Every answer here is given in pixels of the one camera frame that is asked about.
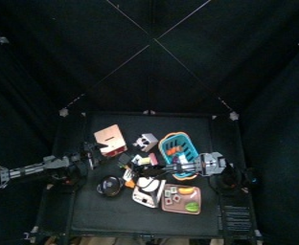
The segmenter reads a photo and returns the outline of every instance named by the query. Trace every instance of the teal basket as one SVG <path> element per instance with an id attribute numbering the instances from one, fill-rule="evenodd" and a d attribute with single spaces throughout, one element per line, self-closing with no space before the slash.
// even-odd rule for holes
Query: teal basket
<path id="1" fill-rule="evenodd" d="M 177 146 L 182 146 L 183 151 L 177 152 L 171 156 L 167 152 Z M 165 156 L 165 161 L 169 165 L 173 164 L 173 158 L 175 155 L 185 155 L 189 162 L 193 162 L 198 157 L 195 146 L 191 142 L 190 136 L 185 132 L 170 133 L 159 142 L 159 150 Z M 194 173 L 175 173 L 174 177 L 178 180 L 190 180 L 197 177 Z"/>

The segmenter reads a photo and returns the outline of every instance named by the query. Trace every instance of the black fabric wall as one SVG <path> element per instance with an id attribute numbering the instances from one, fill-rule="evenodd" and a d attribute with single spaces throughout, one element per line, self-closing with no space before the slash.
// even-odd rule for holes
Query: black fabric wall
<path id="1" fill-rule="evenodd" d="M 243 114 L 243 142 L 262 185 L 258 226 L 274 244 L 299 244 L 299 53 Z"/>
<path id="2" fill-rule="evenodd" d="M 299 0 L 0 0 L 0 36 L 1 165 L 50 154 L 78 98 L 72 111 L 213 114 L 225 100 L 262 174 L 260 228 L 299 243 Z M 0 197 L 0 240 L 31 229 L 42 186 Z"/>
<path id="3" fill-rule="evenodd" d="M 15 53 L 0 45 L 0 166 L 36 164 L 51 154 L 58 111 Z M 9 185 L 0 192 L 0 244 L 21 244 L 36 223 L 46 183 Z"/>

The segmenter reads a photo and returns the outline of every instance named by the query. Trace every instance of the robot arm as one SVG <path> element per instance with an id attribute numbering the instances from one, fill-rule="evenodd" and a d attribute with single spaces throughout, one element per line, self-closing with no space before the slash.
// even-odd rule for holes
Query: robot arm
<path id="1" fill-rule="evenodd" d="M 47 179 L 51 183 L 74 185 L 86 178 L 88 165 L 94 169 L 99 165 L 96 150 L 106 145 L 84 143 L 79 153 L 64 156 L 62 159 L 55 156 L 44 157 L 44 161 L 27 167 L 8 169 L 0 166 L 0 189 L 4 189 L 11 182 L 19 180 Z"/>

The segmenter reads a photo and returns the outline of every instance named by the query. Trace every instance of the tray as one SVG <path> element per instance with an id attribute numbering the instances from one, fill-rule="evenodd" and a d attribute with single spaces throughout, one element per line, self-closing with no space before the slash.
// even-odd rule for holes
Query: tray
<path id="1" fill-rule="evenodd" d="M 191 194 L 181 194 L 179 193 L 179 188 L 194 188 L 195 191 Z M 171 193 L 170 199 L 171 199 L 171 204 L 167 204 L 169 197 L 166 195 L 166 191 L 173 191 L 177 189 L 177 193 Z M 181 197 L 179 202 L 174 201 L 174 196 L 178 195 Z M 179 212 L 179 213 L 186 213 L 186 214 L 199 214 L 201 213 L 201 189 L 197 187 L 190 187 L 190 186 L 181 186 L 181 185 L 171 185 L 166 184 L 165 185 L 165 192 L 163 192 L 163 197 L 162 197 L 162 206 L 163 210 L 167 212 Z M 191 202 L 198 203 L 198 211 L 197 212 L 189 212 L 186 210 L 186 205 Z"/>

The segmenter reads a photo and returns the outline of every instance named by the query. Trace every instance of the cardboard box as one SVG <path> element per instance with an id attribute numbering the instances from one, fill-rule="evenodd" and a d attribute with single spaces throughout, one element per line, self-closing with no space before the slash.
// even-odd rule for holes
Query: cardboard box
<path id="1" fill-rule="evenodd" d="M 102 153 L 106 157 L 114 157 L 127 150 L 124 137 L 118 124 L 95 132 L 94 135 L 98 143 L 108 145 L 108 147 L 102 148 Z"/>

